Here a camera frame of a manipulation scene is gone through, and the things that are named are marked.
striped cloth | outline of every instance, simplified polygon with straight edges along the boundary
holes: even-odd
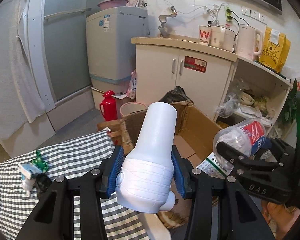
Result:
[[[41,149],[43,159],[49,163],[46,173],[52,180],[58,175],[68,179],[84,175],[98,167],[104,158],[111,156],[114,144],[107,135],[108,129],[75,138]],[[21,187],[19,163],[36,158],[35,151],[0,163],[0,230],[8,240],[14,240],[32,209],[38,202],[36,190],[30,197]],[[74,237],[81,239],[79,198],[74,202]],[[101,199],[102,213],[109,240],[149,240],[137,213],[116,202],[114,193],[110,199]]]

white hair dryer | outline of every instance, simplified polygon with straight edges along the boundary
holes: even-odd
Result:
[[[169,211],[175,203],[171,150],[177,111],[167,103],[148,107],[135,148],[116,179],[117,202],[135,211]]]

red and blue label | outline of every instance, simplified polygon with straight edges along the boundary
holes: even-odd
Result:
[[[266,141],[266,136],[262,125],[257,121],[253,121],[252,123],[245,125],[242,129],[250,139],[251,155],[254,155]]]

yellow paper bag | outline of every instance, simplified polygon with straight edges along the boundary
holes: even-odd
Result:
[[[279,73],[286,62],[291,42],[286,38],[284,33],[276,31],[271,33],[271,31],[271,28],[266,27],[259,62],[273,68],[277,73]]]

transparent plastic container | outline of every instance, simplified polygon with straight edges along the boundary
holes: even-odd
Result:
[[[265,133],[265,127],[255,118],[244,120],[219,131],[213,140],[213,152],[216,159],[224,168],[232,170],[234,166],[218,154],[217,143],[224,142],[250,157],[263,146],[266,140]]]

